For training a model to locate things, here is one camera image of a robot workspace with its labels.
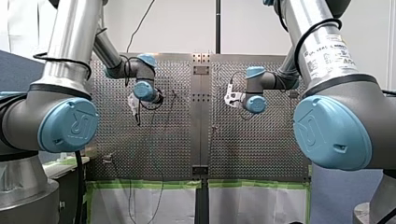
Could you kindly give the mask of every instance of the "metal bracket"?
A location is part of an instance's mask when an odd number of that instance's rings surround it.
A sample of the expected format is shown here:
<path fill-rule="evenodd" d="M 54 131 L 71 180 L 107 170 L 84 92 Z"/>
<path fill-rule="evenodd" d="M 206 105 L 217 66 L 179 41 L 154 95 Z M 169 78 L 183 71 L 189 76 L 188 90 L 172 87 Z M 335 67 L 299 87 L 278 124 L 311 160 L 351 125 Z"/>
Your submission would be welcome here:
<path fill-rule="evenodd" d="M 194 165 L 192 166 L 192 175 L 208 175 L 209 169 L 207 165 Z"/>
<path fill-rule="evenodd" d="M 209 75 L 209 66 L 194 66 L 193 71 L 195 75 Z"/>
<path fill-rule="evenodd" d="M 297 99 L 300 94 L 297 91 L 289 91 L 290 99 Z"/>

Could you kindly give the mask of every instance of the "white paper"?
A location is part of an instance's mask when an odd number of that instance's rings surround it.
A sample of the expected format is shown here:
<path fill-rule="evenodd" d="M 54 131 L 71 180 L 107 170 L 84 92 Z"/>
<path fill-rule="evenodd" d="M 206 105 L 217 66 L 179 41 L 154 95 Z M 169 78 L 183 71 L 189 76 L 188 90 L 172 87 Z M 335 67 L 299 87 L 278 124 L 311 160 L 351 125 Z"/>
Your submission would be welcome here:
<path fill-rule="evenodd" d="M 136 223 L 148 223 L 157 208 L 160 189 L 131 189 L 130 211 Z M 129 189 L 96 189 L 92 194 L 91 223 L 134 224 L 128 213 Z M 193 224 L 195 189 L 165 189 L 151 224 Z"/>
<path fill-rule="evenodd" d="M 210 189 L 210 223 L 306 223 L 306 193 L 305 189 L 261 187 Z"/>

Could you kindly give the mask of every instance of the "vertical metal post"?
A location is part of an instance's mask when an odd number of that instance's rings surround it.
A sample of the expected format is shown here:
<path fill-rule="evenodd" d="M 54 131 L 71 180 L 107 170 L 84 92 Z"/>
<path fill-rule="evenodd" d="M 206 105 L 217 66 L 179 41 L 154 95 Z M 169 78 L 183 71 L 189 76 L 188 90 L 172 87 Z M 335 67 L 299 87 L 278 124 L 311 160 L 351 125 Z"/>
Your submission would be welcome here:
<path fill-rule="evenodd" d="M 221 54 L 221 0 L 216 0 L 216 53 Z"/>
<path fill-rule="evenodd" d="M 195 193 L 195 224 L 209 223 L 208 176 L 208 134 L 210 127 L 211 64 L 209 54 L 194 54 L 193 74 L 191 78 L 191 118 L 194 151 L 198 158 L 192 162 L 192 178 L 201 181 L 201 187 Z"/>

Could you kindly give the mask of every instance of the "black rubber ring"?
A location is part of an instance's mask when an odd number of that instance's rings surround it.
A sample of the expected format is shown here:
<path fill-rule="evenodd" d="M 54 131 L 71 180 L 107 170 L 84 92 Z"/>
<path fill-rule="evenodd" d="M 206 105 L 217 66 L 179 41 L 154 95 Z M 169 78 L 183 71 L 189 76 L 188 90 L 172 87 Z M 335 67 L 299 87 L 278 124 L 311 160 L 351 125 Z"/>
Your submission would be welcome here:
<path fill-rule="evenodd" d="M 92 97 L 84 92 L 49 84 L 32 84 L 30 85 L 29 91 L 52 91 L 92 100 Z"/>
<path fill-rule="evenodd" d="M 340 20 L 335 19 L 335 18 L 329 18 L 329 19 L 326 19 L 326 20 L 324 20 L 324 21 L 320 21 L 320 22 L 314 24 L 313 26 L 311 26 L 311 28 L 309 28 L 309 29 L 305 32 L 305 34 L 303 34 L 303 35 L 301 36 L 300 40 L 298 41 L 298 43 L 297 43 L 297 45 L 296 45 L 296 48 L 295 48 L 295 51 L 294 51 L 294 63 L 295 63 L 295 66 L 296 66 L 296 69 L 297 69 L 297 72 L 298 72 L 298 73 L 301 74 L 301 69 L 300 69 L 300 65 L 299 65 L 298 60 L 299 60 L 300 50 L 301 50 L 301 48 L 303 47 L 303 44 L 304 44 L 305 40 L 306 40 L 312 33 L 314 33 L 314 32 L 317 30 L 317 28 L 319 28 L 319 27 L 325 25 L 325 23 L 328 23 L 328 22 L 336 22 L 336 23 L 338 23 L 338 29 L 340 29 L 340 30 L 341 30 L 341 28 L 342 28 L 342 26 L 343 26 L 343 23 L 342 23 Z"/>
<path fill-rule="evenodd" d="M 330 87 L 333 86 L 337 86 L 340 84 L 344 84 L 344 83 L 348 83 L 348 82 L 355 82 L 355 81 L 368 81 L 368 82 L 374 82 L 376 84 L 378 84 L 376 82 L 375 77 L 369 76 L 369 75 L 365 75 L 365 74 L 357 74 L 357 75 L 348 75 L 348 76 L 344 76 L 344 77 L 335 77 L 332 78 L 328 81 L 325 81 L 323 83 L 318 84 L 317 86 L 309 89 L 304 95 L 303 95 L 303 99 L 305 97 L 311 96 L 311 95 L 315 95 L 316 93 L 320 92 L 320 91 L 324 91 Z"/>
<path fill-rule="evenodd" d="M 17 161 L 17 160 L 22 160 L 22 159 L 26 159 L 26 158 L 31 158 L 36 155 L 38 155 L 38 151 L 23 151 L 23 152 L 9 154 L 9 155 L 1 155 L 0 162 L 1 161 Z"/>

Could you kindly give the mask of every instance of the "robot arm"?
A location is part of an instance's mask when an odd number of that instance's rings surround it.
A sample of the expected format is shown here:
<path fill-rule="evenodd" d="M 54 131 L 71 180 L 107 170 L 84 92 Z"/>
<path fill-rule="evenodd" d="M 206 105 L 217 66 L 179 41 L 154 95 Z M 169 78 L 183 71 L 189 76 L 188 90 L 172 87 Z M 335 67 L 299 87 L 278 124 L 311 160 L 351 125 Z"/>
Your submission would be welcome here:
<path fill-rule="evenodd" d="M 137 79 L 134 86 L 137 99 L 154 104 L 163 100 L 161 92 L 154 87 L 154 58 L 141 54 L 123 60 L 108 40 L 106 30 L 98 27 L 105 2 L 59 3 L 49 60 L 42 77 L 31 84 L 26 99 L 2 107 L 0 155 L 21 150 L 73 152 L 91 141 L 98 123 L 98 114 L 86 90 L 92 50 L 106 66 L 108 77 Z"/>
<path fill-rule="evenodd" d="M 358 70 L 349 54 L 337 19 L 349 3 L 264 1 L 285 20 L 293 47 L 277 71 L 247 70 L 247 92 L 240 106 L 262 113 L 262 91 L 294 89 L 300 74 L 307 90 L 293 126 L 305 156 L 329 169 L 394 169 L 390 155 L 396 144 L 395 102 L 384 96 L 374 77 Z"/>
<path fill-rule="evenodd" d="M 155 88 L 155 59 L 148 54 L 137 57 L 121 57 L 107 37 L 106 29 L 98 25 L 93 51 L 106 66 L 106 76 L 109 78 L 136 78 L 134 96 L 140 101 L 160 104 L 163 101 L 161 91 Z"/>

